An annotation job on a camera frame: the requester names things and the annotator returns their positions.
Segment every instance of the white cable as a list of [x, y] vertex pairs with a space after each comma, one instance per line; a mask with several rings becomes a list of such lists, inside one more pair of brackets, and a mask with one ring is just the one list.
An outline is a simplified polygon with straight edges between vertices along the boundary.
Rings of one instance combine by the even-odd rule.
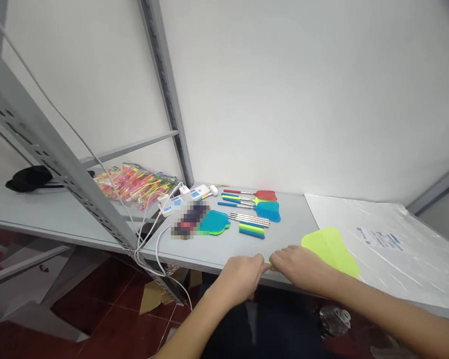
[[102, 167], [102, 169], [105, 171], [106, 175], [108, 176], [108, 179], [111, 182], [111, 185], [113, 187], [113, 191], [115, 192], [116, 196], [118, 197], [118, 199], [120, 200], [121, 204], [123, 205], [123, 207], [125, 208], [125, 211], [127, 213], [127, 215], [130, 217], [130, 220], [133, 224], [133, 230], [136, 231], [135, 228], [135, 222], [133, 221], [133, 217], [131, 216], [130, 212], [128, 211], [128, 208], [125, 206], [125, 203], [123, 203], [123, 200], [121, 199], [121, 196], [118, 194], [118, 191], [115, 188], [115, 183], [113, 182], [113, 180], [111, 179], [108, 171], [106, 170], [105, 166], [103, 165], [103, 163], [100, 161], [100, 159], [93, 153], [93, 151], [91, 150], [91, 148], [86, 144], [85, 140], [79, 135], [79, 133], [75, 130], [75, 128], [71, 125], [71, 123], [66, 119], [66, 117], [60, 112], [59, 109], [57, 109], [57, 107], [54, 105], [54, 103], [52, 102], [52, 100], [50, 100], [50, 98], [48, 97], [48, 95], [46, 94], [45, 90], [40, 86], [40, 84], [38, 83], [37, 79], [35, 78], [35, 76], [33, 75], [32, 71], [30, 70], [30, 68], [28, 67], [28, 65], [26, 64], [25, 60], [23, 59], [23, 57], [20, 55], [19, 51], [16, 49], [15, 45], [13, 44], [12, 40], [10, 39], [10, 37], [8, 36], [8, 34], [5, 31], [5, 28], [2, 26], [2, 24], [0, 23], [0, 32], [2, 34], [2, 36], [7, 40], [7, 42], [9, 43], [10, 47], [12, 48], [12, 50], [15, 52], [16, 56], [18, 57], [18, 59], [20, 60], [20, 62], [22, 63], [22, 65], [24, 66], [24, 68], [27, 70], [27, 72], [30, 74], [31, 79], [33, 80], [33, 82], [35, 83], [35, 85], [38, 87], [38, 89], [41, 91], [41, 93], [43, 94], [43, 96], [45, 97], [45, 99], [50, 103], [50, 105], [55, 109], [55, 111], [60, 115], [60, 117], [68, 124], [68, 126], [70, 126], [70, 128], [72, 129], [72, 131], [78, 136], [78, 138], [82, 141], [82, 143], [85, 145], [86, 149], [91, 153], [91, 155], [94, 157], [94, 159], [100, 164], [100, 166]]
[[[165, 203], [163, 204], [162, 208], [166, 208], [166, 205], [168, 204], [168, 201], [170, 200], [170, 198], [173, 196], [173, 194], [175, 193], [175, 191], [176, 191], [179, 187], [181, 187], [182, 185], [183, 185], [183, 182], [180, 182], [180, 183], [178, 183], [178, 184], [176, 185], [176, 187], [171, 191], [170, 196], [167, 198], [167, 200], [166, 200]], [[159, 191], [159, 190], [154, 191], [152, 194], [150, 194], [150, 195], [148, 196], [147, 201], [146, 201], [145, 213], [144, 213], [144, 215], [143, 215], [143, 221], [141, 222], [140, 231], [137, 233], [137, 234], [138, 234], [138, 242], [137, 242], [136, 250], [135, 250], [135, 252], [133, 253], [133, 258], [135, 259], [135, 262], [136, 262], [141, 268], [143, 268], [144, 270], [146, 270], [146, 271], [148, 271], [148, 272], [150, 272], [150, 273], [153, 273], [153, 274], [155, 274], [155, 275], [158, 276], [158, 277], [168, 277], [168, 278], [172, 279], [173, 281], [175, 281], [176, 283], [178, 283], [178, 285], [185, 291], [186, 296], [188, 297], [188, 302], [190, 303], [190, 309], [193, 310], [193, 305], [191, 304], [190, 294], [188, 293], [188, 291], [186, 290], [186, 288], [185, 288], [185, 287], [184, 287], [178, 280], [176, 280], [175, 278], [166, 275], [166, 271], [165, 271], [165, 269], [163, 268], [163, 266], [161, 265], [160, 259], [158, 258], [158, 244], [160, 243], [161, 236], [163, 235], [163, 233], [164, 233], [168, 228], [170, 228], [171, 224], [169, 224], [166, 228], [164, 228], [164, 229], [160, 232], [160, 234], [158, 235], [158, 238], [156, 239], [155, 256], [156, 256], [156, 261], [157, 261], [157, 263], [158, 263], [158, 266], [160, 267], [162, 273], [155, 272], [154, 270], [148, 268], [144, 263], [141, 262], [141, 259], [140, 259], [140, 256], [139, 256], [139, 252], [140, 252], [141, 248], [146, 244], [146, 241], [148, 240], [148, 237], [150, 236], [150, 234], [153, 232], [153, 228], [155, 227], [155, 224], [158, 222], [158, 219], [159, 219], [160, 214], [161, 214], [161, 211], [160, 211], [160, 212], [158, 213], [156, 219], [155, 219], [155, 222], [153, 223], [153, 226], [151, 227], [150, 231], [148, 232], [147, 236], [146, 236], [143, 240], [141, 240], [141, 232], [142, 232], [142, 230], [143, 230], [143, 226], [145, 225], [146, 211], [148, 210], [148, 203], [149, 203], [149, 201], [150, 201], [150, 198], [151, 198], [156, 192], [158, 192], [158, 191]]]
[[[7, 40], [8, 44], [10, 45], [10, 47], [12, 48], [12, 50], [14, 51], [15, 55], [18, 57], [18, 59], [19, 59], [20, 62], [22, 63], [22, 65], [24, 66], [25, 70], [27, 70], [27, 72], [29, 73], [31, 79], [33, 80], [33, 82], [35, 83], [35, 85], [38, 87], [38, 89], [40, 90], [40, 92], [43, 94], [43, 96], [45, 97], [45, 99], [46, 99], [46, 100], [49, 102], [49, 104], [54, 108], [54, 110], [60, 115], [60, 117], [67, 123], [67, 125], [70, 126], [70, 128], [72, 129], [72, 131], [77, 135], [77, 137], [78, 137], [78, 138], [80, 139], [80, 141], [84, 144], [84, 146], [86, 147], [86, 149], [90, 152], [90, 154], [94, 157], [94, 159], [99, 163], [100, 167], [105, 171], [105, 173], [106, 173], [106, 175], [107, 175], [108, 179], [110, 180], [110, 183], [111, 183], [111, 185], [112, 185], [112, 187], [113, 187], [113, 191], [115, 192], [117, 198], [119, 199], [120, 203], [121, 203], [122, 206], [124, 207], [124, 209], [125, 209], [127, 215], [130, 217], [131, 223], [133, 224], [133, 230], [134, 230], [135, 233], [136, 233], [137, 228], [135, 227], [135, 222], [134, 222], [134, 220], [133, 220], [133, 217], [131, 216], [130, 212], [128, 211], [127, 206], [125, 206], [125, 203], [123, 202], [123, 200], [122, 200], [120, 194], [119, 194], [118, 191], [116, 190], [115, 183], [113, 182], [112, 178], [110, 177], [110, 174], [108, 173], [108, 171], [107, 171], [107, 169], [105, 168], [105, 166], [103, 165], [103, 163], [102, 163], [102, 162], [100, 161], [100, 159], [95, 155], [95, 153], [92, 151], [92, 149], [87, 145], [87, 143], [86, 143], [85, 140], [80, 136], [80, 134], [75, 130], [75, 128], [72, 126], [72, 124], [66, 119], [66, 117], [65, 117], [65, 116], [60, 112], [60, 110], [55, 106], [55, 104], [52, 102], [52, 100], [51, 100], [51, 99], [49, 98], [49, 96], [46, 94], [45, 90], [40, 86], [40, 84], [38, 83], [37, 79], [35, 78], [35, 76], [34, 76], [32, 70], [28, 67], [28, 65], [26, 64], [25, 60], [24, 60], [23, 57], [20, 55], [20, 52], [19, 52], [19, 51], [17, 50], [17, 48], [15, 47], [14, 43], [12, 42], [12, 40], [10, 39], [10, 37], [8, 36], [7, 32], [5, 31], [5, 28], [2, 26], [1, 23], [0, 23], [0, 33], [1, 33], [2, 36]], [[175, 191], [180, 185], [182, 185], [182, 184], [183, 184], [182, 182], [179, 183], [179, 184], [174, 188], [174, 190], [173, 190], [173, 192], [172, 192], [171, 194], [173, 194], [174, 191]], [[141, 239], [141, 231], [142, 231], [142, 229], [143, 229], [143, 225], [144, 225], [144, 222], [145, 222], [145, 218], [146, 218], [146, 210], [147, 210], [147, 208], [148, 208], [148, 201], [147, 201], [147, 206], [146, 206], [146, 208], [145, 208], [145, 214], [144, 214], [144, 216], [143, 216], [142, 226], [141, 226], [141, 228], [140, 228], [140, 233], [139, 233], [139, 236], [138, 236], [138, 243], [140, 242], [140, 239]], [[153, 230], [153, 228], [155, 227], [155, 224], [156, 224], [156, 222], [158, 221], [158, 218], [159, 218], [160, 214], [161, 214], [161, 212], [160, 212], [160, 213], [158, 214], [158, 216], [156, 217], [155, 223], [153, 223], [153, 226], [152, 226], [152, 228], [151, 228], [151, 230], [150, 230], [150, 233], [151, 233], [151, 231]], [[160, 233], [160, 235], [158, 236], [158, 239], [157, 239], [157, 243], [156, 243], [156, 259], [157, 259], [158, 265], [160, 266], [160, 269], [163, 271], [163, 274], [159, 274], [158, 272], [155, 272], [155, 271], [153, 271], [153, 270], [151, 270], [151, 269], [149, 269], [149, 268], [146, 268], [143, 264], [140, 263], [139, 256], [137, 255], [137, 252], [139, 251], [139, 249], [141, 249], [140, 246], [142, 246], [144, 243], [146, 243], [146, 239], [148, 239], [148, 236], [150, 235], [150, 233], [148, 233], [147, 237], [145, 238], [145, 240], [143, 240], [143, 243], [140, 244], [140, 246], [137, 248], [137, 250], [135, 251], [135, 254], [134, 254], [135, 259], [136, 259], [136, 262], [137, 262], [138, 265], [140, 265], [143, 269], [145, 269], [145, 270], [147, 270], [147, 271], [149, 271], [149, 272], [151, 272], [151, 273], [154, 273], [155, 275], [160, 276], [160, 277], [166, 277], [166, 272], [165, 272], [165, 270], [163, 269], [163, 267], [162, 267], [162, 265], [161, 265], [161, 263], [160, 263], [160, 261], [159, 261], [159, 259], [158, 259], [158, 241], [159, 241], [159, 239], [161, 238], [161, 235], [163, 234], [163, 232], [164, 232], [166, 229], [168, 229], [168, 227], [166, 227], [166, 228]], [[169, 277], [169, 278], [172, 279], [172, 280], [174, 280], [175, 282], [177, 282], [177, 283], [180, 285], [180, 287], [183, 288], [183, 290], [186, 292], [186, 295], [188, 296], [188, 300], [189, 300], [190, 306], [191, 306], [192, 304], [191, 304], [191, 299], [190, 299], [190, 295], [189, 295], [188, 291], [187, 291], [187, 290], [184, 288], [184, 286], [183, 286], [179, 281], [177, 281], [175, 278], [172, 278], [172, 277]]]

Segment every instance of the colorful toy bundle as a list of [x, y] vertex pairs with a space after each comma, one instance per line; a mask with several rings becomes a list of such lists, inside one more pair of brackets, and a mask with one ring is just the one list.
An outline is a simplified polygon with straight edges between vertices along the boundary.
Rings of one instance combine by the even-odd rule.
[[[140, 210], [145, 210], [148, 198], [150, 205], [159, 196], [170, 191], [176, 181], [176, 177], [152, 173], [139, 165], [128, 163], [123, 163], [120, 168], [113, 167], [108, 173], [125, 205]], [[118, 200], [106, 173], [94, 180], [107, 197]]]

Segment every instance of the pants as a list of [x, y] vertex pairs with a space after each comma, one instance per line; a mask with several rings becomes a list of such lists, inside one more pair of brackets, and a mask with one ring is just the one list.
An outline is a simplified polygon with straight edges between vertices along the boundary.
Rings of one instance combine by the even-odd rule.
[[[204, 274], [199, 298], [211, 285], [209, 278]], [[324, 350], [320, 329], [305, 308], [302, 295], [259, 287], [255, 302], [256, 345], [246, 306], [241, 304], [231, 309], [215, 329], [202, 359], [336, 358]]]

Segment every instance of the black bag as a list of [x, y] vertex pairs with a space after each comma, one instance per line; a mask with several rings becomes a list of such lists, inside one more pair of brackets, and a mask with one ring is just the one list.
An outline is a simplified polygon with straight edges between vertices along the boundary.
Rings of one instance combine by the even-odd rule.
[[[88, 171], [93, 177], [94, 171]], [[53, 175], [45, 166], [32, 166], [26, 169], [20, 170], [13, 175], [13, 178], [9, 180], [5, 187], [18, 193], [32, 192], [37, 188], [63, 188], [61, 184], [49, 184], [53, 179]]]

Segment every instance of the printed label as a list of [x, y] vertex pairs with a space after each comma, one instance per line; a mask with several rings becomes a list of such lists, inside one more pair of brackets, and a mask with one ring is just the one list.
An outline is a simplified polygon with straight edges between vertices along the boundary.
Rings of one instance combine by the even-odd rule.
[[364, 239], [366, 244], [370, 247], [398, 250], [404, 252], [401, 241], [398, 240], [392, 233], [358, 227], [357, 230], [361, 234], [361, 237]]

